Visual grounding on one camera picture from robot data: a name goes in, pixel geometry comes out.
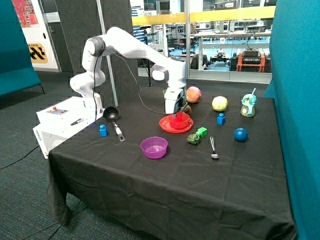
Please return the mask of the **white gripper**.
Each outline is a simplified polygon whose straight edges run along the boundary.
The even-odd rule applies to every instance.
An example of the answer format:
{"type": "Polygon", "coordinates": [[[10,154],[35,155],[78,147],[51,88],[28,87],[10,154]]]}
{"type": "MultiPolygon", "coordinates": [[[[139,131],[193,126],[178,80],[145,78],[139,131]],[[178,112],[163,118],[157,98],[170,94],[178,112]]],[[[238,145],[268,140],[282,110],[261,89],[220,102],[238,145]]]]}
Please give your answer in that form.
{"type": "Polygon", "coordinates": [[[176,119],[177,114],[183,114],[187,105],[187,98],[184,88],[167,88],[164,94],[164,107],[166,114],[173,114],[172,117],[176,119]]]}

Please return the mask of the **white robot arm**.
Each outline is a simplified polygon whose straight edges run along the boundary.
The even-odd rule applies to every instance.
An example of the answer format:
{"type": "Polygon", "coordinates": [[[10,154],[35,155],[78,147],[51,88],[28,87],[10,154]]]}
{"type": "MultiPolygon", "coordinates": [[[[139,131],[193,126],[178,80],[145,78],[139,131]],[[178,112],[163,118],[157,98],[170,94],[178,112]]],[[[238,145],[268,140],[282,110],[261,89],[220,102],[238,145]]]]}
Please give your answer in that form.
{"type": "Polygon", "coordinates": [[[167,57],[125,30],[111,27],[106,34],[91,37],[85,42],[82,54],[85,71],[70,80],[71,88],[82,96],[82,104],[90,117],[97,119],[102,115],[102,100],[94,88],[106,80],[101,70],[103,56],[115,53],[127,59],[146,59],[154,63],[152,78],[168,85],[164,95],[166,114],[176,114],[186,108],[185,60],[179,56],[167,57]]]}

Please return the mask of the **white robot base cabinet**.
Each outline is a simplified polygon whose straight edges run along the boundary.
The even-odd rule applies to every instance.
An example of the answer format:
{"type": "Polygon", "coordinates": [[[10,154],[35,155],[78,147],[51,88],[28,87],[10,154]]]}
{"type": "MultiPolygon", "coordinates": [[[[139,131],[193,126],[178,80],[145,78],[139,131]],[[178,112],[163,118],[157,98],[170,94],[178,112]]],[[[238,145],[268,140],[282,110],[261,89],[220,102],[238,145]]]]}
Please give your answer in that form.
{"type": "Polygon", "coordinates": [[[71,138],[103,115],[101,97],[95,100],[72,96],[36,113],[40,124],[33,128],[34,135],[45,159],[49,152],[71,138]]]}

